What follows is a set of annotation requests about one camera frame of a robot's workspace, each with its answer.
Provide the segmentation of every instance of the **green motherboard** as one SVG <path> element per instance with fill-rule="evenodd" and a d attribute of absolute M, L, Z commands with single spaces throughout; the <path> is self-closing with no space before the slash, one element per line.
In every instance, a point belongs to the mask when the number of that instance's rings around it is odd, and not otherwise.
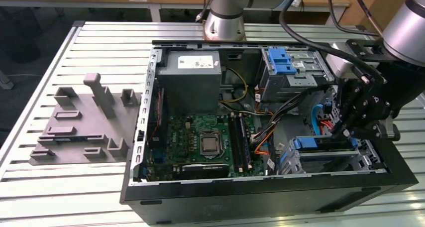
<path fill-rule="evenodd" d="M 228 177 L 264 175 L 263 159 L 250 154 L 251 168 L 239 171 L 234 166 L 232 138 L 227 115 L 171 116 L 168 121 L 167 149 L 154 151 L 160 164 L 148 166 L 151 181 L 175 180 L 176 166 L 187 164 L 227 164 Z M 243 117 L 247 135 L 255 133 L 254 118 Z"/>

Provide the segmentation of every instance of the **gray plastic mount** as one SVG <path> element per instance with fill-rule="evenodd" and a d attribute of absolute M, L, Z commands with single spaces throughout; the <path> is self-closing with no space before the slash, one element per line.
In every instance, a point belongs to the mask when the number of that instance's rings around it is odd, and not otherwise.
<path fill-rule="evenodd" d="M 76 94 L 72 87 L 58 89 L 58 105 L 31 153 L 31 165 L 126 161 L 142 95 L 132 89 L 112 94 L 98 73 L 88 73 L 83 83 L 94 94 Z"/>

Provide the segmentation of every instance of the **motherboard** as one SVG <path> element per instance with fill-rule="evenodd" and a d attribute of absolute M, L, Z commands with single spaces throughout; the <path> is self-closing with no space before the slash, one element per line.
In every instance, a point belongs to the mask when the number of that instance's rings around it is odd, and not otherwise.
<path fill-rule="evenodd" d="M 204 175 L 207 167 L 227 168 L 227 177 L 264 175 L 248 145 L 254 133 L 251 115 L 171 116 L 167 148 L 151 151 L 151 181 L 175 180 L 183 172 Z"/>

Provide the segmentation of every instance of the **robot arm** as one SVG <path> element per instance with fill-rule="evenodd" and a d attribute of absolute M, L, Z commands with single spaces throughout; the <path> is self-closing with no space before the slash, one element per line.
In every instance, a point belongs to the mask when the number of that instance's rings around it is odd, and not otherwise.
<path fill-rule="evenodd" d="M 244 8 L 276 8 L 284 0 L 212 0 L 211 13 L 206 22 L 208 40 L 244 39 Z"/>
<path fill-rule="evenodd" d="M 347 78 L 356 66 L 342 68 L 347 62 L 328 55 L 328 64 L 339 76 L 342 118 L 334 129 L 335 138 L 354 136 L 364 139 L 400 139 L 393 118 L 425 90 L 425 0 L 407 0 L 383 39 L 348 40 L 343 49 L 364 62 L 379 63 L 376 69 L 384 83 Z"/>

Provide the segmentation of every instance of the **aluminum slotted table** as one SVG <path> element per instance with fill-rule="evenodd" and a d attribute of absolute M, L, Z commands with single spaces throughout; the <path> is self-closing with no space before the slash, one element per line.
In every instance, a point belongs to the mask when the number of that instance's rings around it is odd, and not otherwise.
<path fill-rule="evenodd" d="M 320 42 L 367 38 L 327 26 L 296 25 Z M 247 24 L 252 41 L 292 41 L 274 24 Z M 192 23 L 76 22 L 28 105 L 0 150 L 0 225 L 147 226 L 128 206 L 119 204 L 126 163 L 31 166 L 30 153 L 46 128 L 58 87 L 83 85 L 86 73 L 100 73 L 111 92 L 143 91 L 152 40 L 202 40 L 203 26 Z M 424 226 L 425 225 L 425 106 L 419 97 L 396 120 L 403 138 L 397 148 L 420 184 L 380 196 L 346 213 L 235 220 L 196 226 Z"/>

